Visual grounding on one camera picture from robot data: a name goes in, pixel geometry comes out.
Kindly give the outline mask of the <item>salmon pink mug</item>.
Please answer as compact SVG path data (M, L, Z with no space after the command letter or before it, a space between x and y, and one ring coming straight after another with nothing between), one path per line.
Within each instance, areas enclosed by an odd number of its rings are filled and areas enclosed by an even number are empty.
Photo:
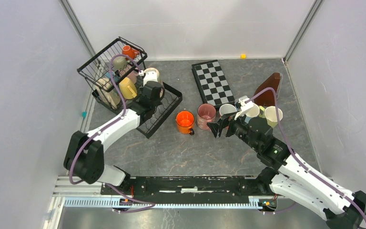
M220 117L237 113L237 108L232 104L223 104L219 108Z

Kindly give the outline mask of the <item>pink floral mug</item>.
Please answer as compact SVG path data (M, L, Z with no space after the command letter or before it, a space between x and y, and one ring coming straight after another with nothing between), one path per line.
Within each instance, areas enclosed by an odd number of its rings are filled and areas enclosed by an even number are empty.
M197 126L202 130L211 131L207 125L216 119L216 109L212 104L202 104L197 109Z

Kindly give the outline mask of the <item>light blue mug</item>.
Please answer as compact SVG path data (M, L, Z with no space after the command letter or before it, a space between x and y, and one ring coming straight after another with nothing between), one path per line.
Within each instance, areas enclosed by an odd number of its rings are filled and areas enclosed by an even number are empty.
M260 108L254 104L253 107L245 114L245 122L249 123L251 119L258 117L260 114Z

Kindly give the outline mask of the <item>orange cup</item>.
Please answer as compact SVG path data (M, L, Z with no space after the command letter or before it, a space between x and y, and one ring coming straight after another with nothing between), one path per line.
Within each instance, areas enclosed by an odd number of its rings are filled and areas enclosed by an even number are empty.
M178 131L181 134L194 135L194 115L189 111L180 111L175 118Z

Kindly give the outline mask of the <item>yellow mug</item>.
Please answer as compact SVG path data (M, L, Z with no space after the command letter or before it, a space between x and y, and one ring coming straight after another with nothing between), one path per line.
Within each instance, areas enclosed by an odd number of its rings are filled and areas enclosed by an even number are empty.
M259 109L259 116L266 119L267 124L272 128L276 127L278 125L278 121L281 121L283 119L283 112L280 108L277 108L275 106L269 106L267 108L259 106Z

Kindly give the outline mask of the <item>tan tall cup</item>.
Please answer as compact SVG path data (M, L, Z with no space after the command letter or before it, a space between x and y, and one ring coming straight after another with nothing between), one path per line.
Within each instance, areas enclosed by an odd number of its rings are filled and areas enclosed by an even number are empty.
M164 87L163 80L161 79L160 72L158 69L150 67L143 71L144 78L143 78L143 89L142 94L146 97L149 97L150 94L150 86L153 86L153 83L150 83L149 86L147 86L148 82L157 82Z

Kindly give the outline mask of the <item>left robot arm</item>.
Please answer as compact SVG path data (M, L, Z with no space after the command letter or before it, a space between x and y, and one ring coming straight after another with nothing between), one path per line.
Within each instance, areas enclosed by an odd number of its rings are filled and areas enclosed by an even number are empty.
M164 97L164 87L156 81L147 82L137 101L125 107L117 116L87 133L75 132L66 152L63 166L69 171L70 182L112 184L118 194L126 194L131 182L126 172L116 166L106 165L106 150L129 131L151 119Z

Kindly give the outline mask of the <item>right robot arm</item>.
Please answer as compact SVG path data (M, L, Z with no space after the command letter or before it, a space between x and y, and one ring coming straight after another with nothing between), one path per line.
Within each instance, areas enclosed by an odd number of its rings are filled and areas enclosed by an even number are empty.
M366 193L353 192L321 174L285 142L273 136L273 129L264 118L249 122L227 114L216 122L208 122L214 137L236 136L251 147L266 165L266 177L256 182L263 195L271 192L293 200L320 216L331 229L358 229L366 224Z

